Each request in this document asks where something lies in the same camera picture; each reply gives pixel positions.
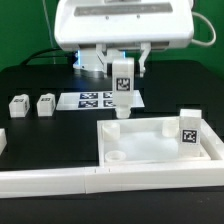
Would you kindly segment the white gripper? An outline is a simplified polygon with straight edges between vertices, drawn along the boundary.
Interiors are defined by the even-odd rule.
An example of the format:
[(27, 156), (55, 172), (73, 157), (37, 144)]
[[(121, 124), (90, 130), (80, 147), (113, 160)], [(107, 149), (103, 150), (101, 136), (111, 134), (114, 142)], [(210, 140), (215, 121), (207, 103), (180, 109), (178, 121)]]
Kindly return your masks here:
[(165, 50), (189, 45), (194, 35), (193, 4), (194, 0), (60, 0), (54, 36), (65, 51), (97, 44), (105, 78), (112, 69), (107, 46), (137, 49), (136, 73), (143, 78), (151, 46)]

